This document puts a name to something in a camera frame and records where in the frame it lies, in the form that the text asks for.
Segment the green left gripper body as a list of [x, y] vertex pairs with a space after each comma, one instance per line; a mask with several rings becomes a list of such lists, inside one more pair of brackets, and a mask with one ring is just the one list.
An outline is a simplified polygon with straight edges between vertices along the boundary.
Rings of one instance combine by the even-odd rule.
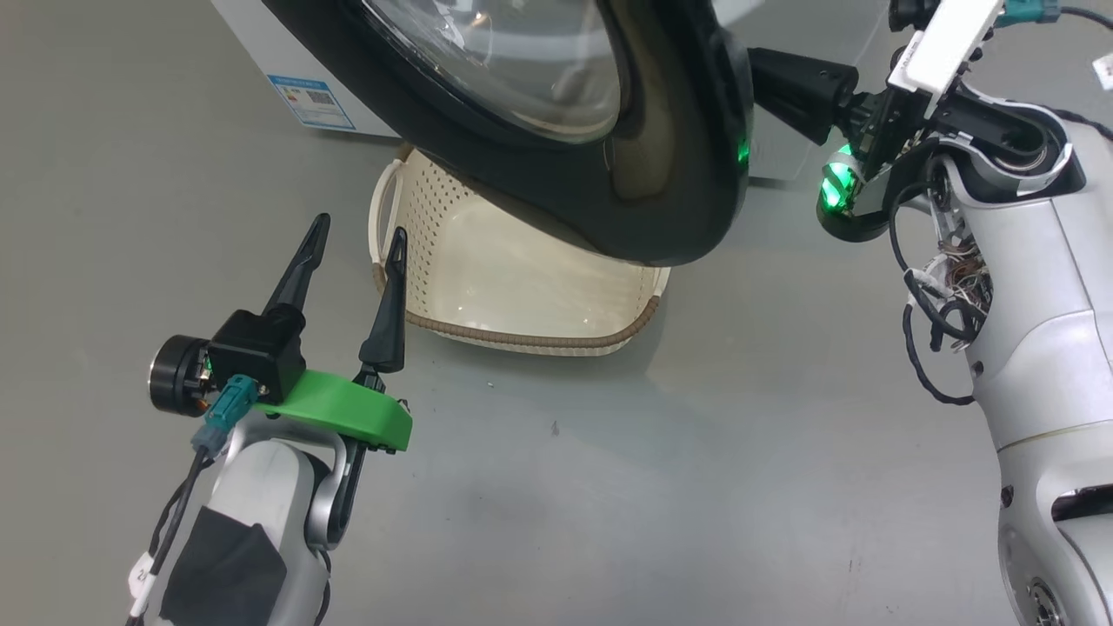
[[262, 400], [255, 409], [398, 452], [408, 449], [413, 429], [413, 417], [395, 397], [322, 371], [305, 371], [282, 403]]

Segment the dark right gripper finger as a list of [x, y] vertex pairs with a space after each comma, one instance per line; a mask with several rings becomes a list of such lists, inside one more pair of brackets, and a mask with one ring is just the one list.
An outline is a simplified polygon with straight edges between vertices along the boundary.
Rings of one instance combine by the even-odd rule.
[[835, 128], [843, 130], [858, 68], [766, 48], [748, 48], [748, 55], [755, 102], [764, 111], [815, 145], [826, 143]]

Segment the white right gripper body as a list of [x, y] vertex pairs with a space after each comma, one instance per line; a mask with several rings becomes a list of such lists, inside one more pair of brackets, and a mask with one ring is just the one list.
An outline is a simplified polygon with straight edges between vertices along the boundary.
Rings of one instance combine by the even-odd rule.
[[1003, 8], [1004, 0], [890, 0], [890, 30], [912, 27], [914, 33], [888, 86], [910, 94], [945, 94]]

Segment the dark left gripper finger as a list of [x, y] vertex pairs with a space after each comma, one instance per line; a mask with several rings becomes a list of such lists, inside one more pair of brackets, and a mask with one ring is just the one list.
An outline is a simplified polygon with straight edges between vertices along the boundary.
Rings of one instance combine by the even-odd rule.
[[386, 390], [383, 374], [402, 371], [405, 364], [407, 294], [407, 233], [397, 227], [384, 255], [384, 288], [370, 336], [363, 341], [361, 369], [353, 381], [377, 392]]
[[270, 300], [263, 306], [263, 312], [270, 313], [275, 309], [303, 310], [303, 305], [309, 295], [311, 277], [323, 261], [327, 239], [329, 239], [331, 217], [327, 213], [321, 213], [311, 222], [311, 228], [306, 231], [298, 250], [290, 258], [289, 266], [270, 293]]

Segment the black round glass washer door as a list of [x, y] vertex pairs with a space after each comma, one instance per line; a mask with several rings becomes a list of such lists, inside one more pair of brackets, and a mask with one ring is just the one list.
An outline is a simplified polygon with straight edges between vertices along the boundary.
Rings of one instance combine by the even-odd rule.
[[723, 239], [746, 195], [754, 91], [711, 0], [588, 0], [615, 59], [615, 119], [580, 137], [514, 120], [370, 0], [263, 0], [401, 138], [513, 217], [657, 267]]

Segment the white front-load washing machine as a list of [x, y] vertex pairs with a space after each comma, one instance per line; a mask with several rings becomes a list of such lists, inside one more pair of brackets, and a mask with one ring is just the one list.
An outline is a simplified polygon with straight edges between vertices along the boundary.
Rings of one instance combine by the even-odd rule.
[[[263, 0], [211, 0], [211, 4], [266, 78], [276, 75], [329, 85], [357, 130], [327, 131], [397, 139], [390, 124], [323, 67]], [[850, 66], [861, 63], [870, 51], [887, 4], [888, 0], [713, 0], [720, 25], [739, 43]], [[482, 67], [506, 78], [518, 92], [600, 96], [588, 63], [608, 59], [610, 47], [587, 0], [432, 0], [430, 7], [441, 12], [443, 33]]]

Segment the cream perforated laundry basket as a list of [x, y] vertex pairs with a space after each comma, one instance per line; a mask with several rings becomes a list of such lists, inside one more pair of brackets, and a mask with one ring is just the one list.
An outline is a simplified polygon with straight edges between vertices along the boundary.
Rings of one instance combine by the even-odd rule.
[[410, 324], [520, 354], [615, 353], [652, 320], [670, 277], [667, 267], [609, 260], [533, 229], [410, 145], [370, 200], [378, 288], [394, 229], [407, 233]]

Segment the blue energy label sticker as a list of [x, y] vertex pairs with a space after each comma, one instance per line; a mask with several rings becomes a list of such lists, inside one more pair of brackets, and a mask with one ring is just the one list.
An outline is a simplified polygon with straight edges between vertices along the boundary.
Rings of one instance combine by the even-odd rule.
[[357, 130], [328, 84], [276, 75], [267, 78], [303, 126], [318, 130]]

